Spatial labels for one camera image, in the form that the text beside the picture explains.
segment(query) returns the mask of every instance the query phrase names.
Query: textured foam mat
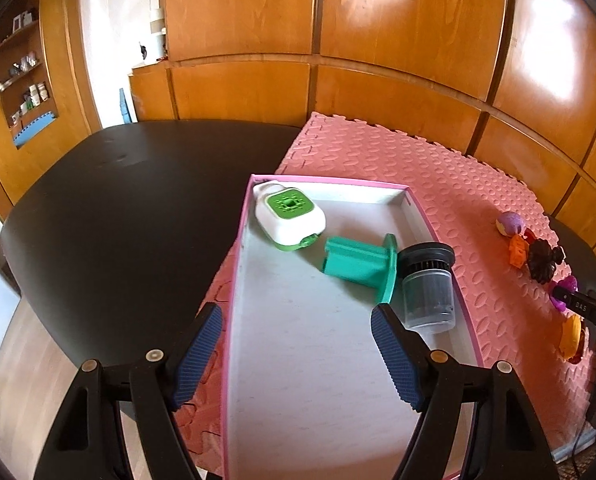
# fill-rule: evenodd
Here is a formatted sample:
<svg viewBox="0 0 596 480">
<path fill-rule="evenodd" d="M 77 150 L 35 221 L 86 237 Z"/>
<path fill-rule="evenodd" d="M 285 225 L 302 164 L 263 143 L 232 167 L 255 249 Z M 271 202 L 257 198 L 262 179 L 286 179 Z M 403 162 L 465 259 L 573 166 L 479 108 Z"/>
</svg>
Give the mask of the textured foam mat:
<svg viewBox="0 0 596 480">
<path fill-rule="evenodd" d="M 318 113 L 303 127 L 277 173 L 411 186 L 439 240 L 456 251 L 454 273 L 484 365 L 491 367 L 498 359 L 514 365 L 552 449 L 574 439 L 587 407 L 588 354 L 579 365 L 558 357 L 564 316 L 527 270 L 508 264 L 507 239 L 494 227 L 498 212 L 514 210 L 537 237 L 552 246 L 558 242 L 542 206 L 522 182 L 420 137 Z M 218 303 L 225 319 L 233 262 L 230 252 L 205 299 Z M 567 274 L 568 266 L 559 266 L 555 279 Z M 223 337 L 195 396 L 175 414 L 197 465 L 217 474 L 222 473 L 222 355 Z"/>
</svg>

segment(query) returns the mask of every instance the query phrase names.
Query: ribbed blue pad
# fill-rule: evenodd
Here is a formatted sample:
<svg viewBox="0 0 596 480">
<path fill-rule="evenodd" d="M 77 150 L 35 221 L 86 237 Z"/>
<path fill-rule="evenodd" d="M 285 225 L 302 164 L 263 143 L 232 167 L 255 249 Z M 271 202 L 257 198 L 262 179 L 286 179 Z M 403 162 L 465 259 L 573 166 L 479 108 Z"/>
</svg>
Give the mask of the ribbed blue pad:
<svg viewBox="0 0 596 480">
<path fill-rule="evenodd" d="M 411 407 L 419 412 L 422 410 L 425 397 L 419 389 L 418 370 L 398 343 L 384 314 L 378 309 L 371 313 L 371 333 L 400 399 L 411 404 Z"/>
<path fill-rule="evenodd" d="M 175 371 L 172 397 L 176 410 L 193 397 L 221 332 L 222 313 L 215 307 Z"/>
</svg>

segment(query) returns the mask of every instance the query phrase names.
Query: black cap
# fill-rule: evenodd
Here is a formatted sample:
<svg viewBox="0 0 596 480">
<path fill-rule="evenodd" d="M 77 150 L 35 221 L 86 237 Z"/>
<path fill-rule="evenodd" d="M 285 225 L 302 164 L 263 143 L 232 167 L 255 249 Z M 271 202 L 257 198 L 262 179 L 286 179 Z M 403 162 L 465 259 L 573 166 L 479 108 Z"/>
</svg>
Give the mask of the black cap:
<svg viewBox="0 0 596 480">
<path fill-rule="evenodd" d="M 398 253 L 398 277 L 425 269 L 450 270 L 456 262 L 454 249 L 440 242 L 423 242 L 401 250 Z"/>
</svg>

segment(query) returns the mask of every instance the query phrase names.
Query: wooden floor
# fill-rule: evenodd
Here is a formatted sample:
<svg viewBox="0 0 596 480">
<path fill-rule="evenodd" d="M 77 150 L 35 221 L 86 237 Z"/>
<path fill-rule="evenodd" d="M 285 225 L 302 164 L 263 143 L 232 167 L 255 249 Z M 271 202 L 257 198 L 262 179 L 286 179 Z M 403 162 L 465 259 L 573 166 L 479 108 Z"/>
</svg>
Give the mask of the wooden floor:
<svg viewBox="0 0 596 480">
<path fill-rule="evenodd" d="M 0 456 L 17 480 L 33 478 L 75 374 L 76 367 L 22 299 L 0 349 Z M 134 478 L 149 480 L 136 424 L 124 414 L 122 423 Z"/>
</svg>

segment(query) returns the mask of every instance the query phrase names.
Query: silver screw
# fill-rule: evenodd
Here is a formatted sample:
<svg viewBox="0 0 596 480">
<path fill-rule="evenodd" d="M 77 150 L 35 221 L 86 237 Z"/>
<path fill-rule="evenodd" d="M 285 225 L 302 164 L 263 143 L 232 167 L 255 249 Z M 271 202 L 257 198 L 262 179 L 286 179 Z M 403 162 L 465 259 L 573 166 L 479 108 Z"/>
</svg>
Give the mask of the silver screw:
<svg viewBox="0 0 596 480">
<path fill-rule="evenodd" d="M 149 350 L 146 353 L 146 360 L 149 361 L 150 363 L 157 363 L 158 361 L 160 361 L 162 359 L 162 357 L 165 356 L 165 353 L 162 352 L 161 350 L 153 349 L 153 350 Z"/>
<path fill-rule="evenodd" d="M 92 372 L 97 368 L 97 362 L 95 359 L 89 359 L 88 361 L 84 361 L 82 363 L 81 368 L 83 372 Z"/>
<path fill-rule="evenodd" d="M 449 361 L 449 356 L 442 350 L 434 350 L 431 352 L 431 361 L 434 363 L 446 363 Z"/>
<path fill-rule="evenodd" d="M 496 368 L 504 374 L 510 374 L 514 368 L 507 361 L 498 361 Z"/>
</svg>

